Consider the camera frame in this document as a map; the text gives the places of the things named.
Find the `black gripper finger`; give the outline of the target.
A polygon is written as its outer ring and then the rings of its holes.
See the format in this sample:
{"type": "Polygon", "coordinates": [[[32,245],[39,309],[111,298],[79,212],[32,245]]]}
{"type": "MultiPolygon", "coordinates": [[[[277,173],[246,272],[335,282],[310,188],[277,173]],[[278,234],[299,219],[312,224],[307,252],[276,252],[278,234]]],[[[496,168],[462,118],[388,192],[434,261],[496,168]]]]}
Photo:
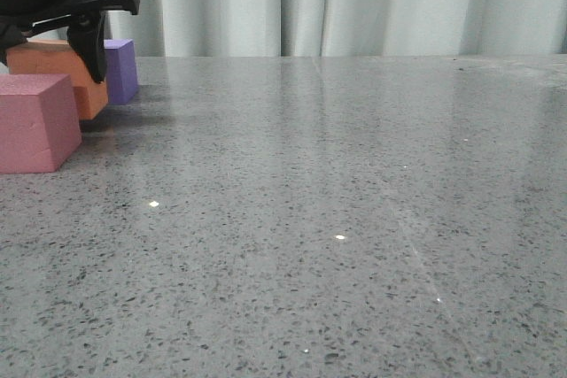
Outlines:
{"type": "Polygon", "coordinates": [[[82,59],[92,80],[101,83],[106,75],[105,12],[89,12],[68,26],[67,41],[82,59]]]}
{"type": "Polygon", "coordinates": [[[29,23],[26,21],[1,16],[0,57],[4,66],[7,65],[7,50],[27,42],[27,36],[24,33],[28,29],[29,23]]]}

